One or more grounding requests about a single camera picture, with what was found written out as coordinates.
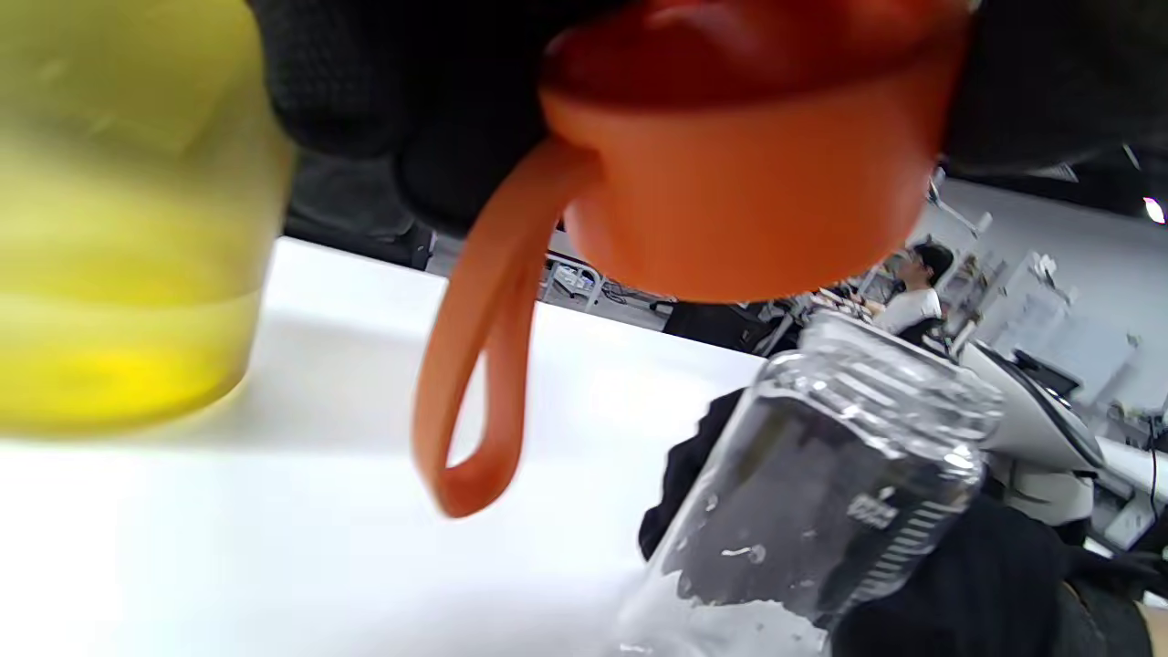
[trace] cable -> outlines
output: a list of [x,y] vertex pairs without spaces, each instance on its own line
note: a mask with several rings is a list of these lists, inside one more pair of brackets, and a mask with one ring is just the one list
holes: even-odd
[[604,298],[609,299],[614,304],[628,305],[628,292],[625,291],[624,285],[617,283],[616,281],[609,281],[600,288],[600,293]]
[[1154,523],[1160,521],[1160,511],[1156,509],[1156,477],[1160,475],[1160,459],[1156,458],[1156,431],[1148,417],[1148,451],[1152,454],[1152,496],[1148,497],[1148,505],[1152,506],[1152,518]]

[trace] ceiling light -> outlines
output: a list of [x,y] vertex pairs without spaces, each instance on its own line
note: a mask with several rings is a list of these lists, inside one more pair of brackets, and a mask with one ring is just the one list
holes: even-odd
[[1148,216],[1152,221],[1156,223],[1164,222],[1164,210],[1160,207],[1160,203],[1150,196],[1143,196],[1143,209],[1148,210]]

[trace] white machine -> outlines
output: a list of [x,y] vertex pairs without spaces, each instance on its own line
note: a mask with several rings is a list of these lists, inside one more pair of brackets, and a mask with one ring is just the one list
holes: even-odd
[[958,365],[1004,397],[1002,423],[982,447],[1003,502],[1051,526],[1089,519],[1093,473],[1104,466],[1094,435],[1069,404],[982,343],[968,343]]

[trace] black glove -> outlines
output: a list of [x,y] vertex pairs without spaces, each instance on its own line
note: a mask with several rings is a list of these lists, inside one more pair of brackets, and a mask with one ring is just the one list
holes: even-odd
[[[701,473],[741,394],[714,400],[697,435],[669,450],[661,504],[641,524],[646,558]],[[1162,586],[1162,570],[1156,558],[1106,559],[1068,546],[1051,527],[982,495],[904,588],[843,617],[833,635],[833,655],[1062,657],[1052,650],[1069,643],[1080,651],[1065,655],[1099,657],[1108,643],[1136,646],[1113,649],[1113,655],[1150,655],[1131,600]]]
[[[276,112],[322,153],[392,155],[395,191],[465,234],[545,129],[541,53],[627,0],[251,0]],[[1024,171],[1138,141],[1168,108],[1161,0],[985,0],[951,167]]]

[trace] orange handle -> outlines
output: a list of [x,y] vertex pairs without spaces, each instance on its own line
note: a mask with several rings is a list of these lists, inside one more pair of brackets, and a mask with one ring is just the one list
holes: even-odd
[[[563,208],[599,179],[599,162],[555,138],[536,146],[482,208],[450,277],[413,406],[413,458],[438,506],[475,513],[507,490],[523,442],[527,352],[543,255]],[[447,468],[467,382],[487,354],[482,442]]]

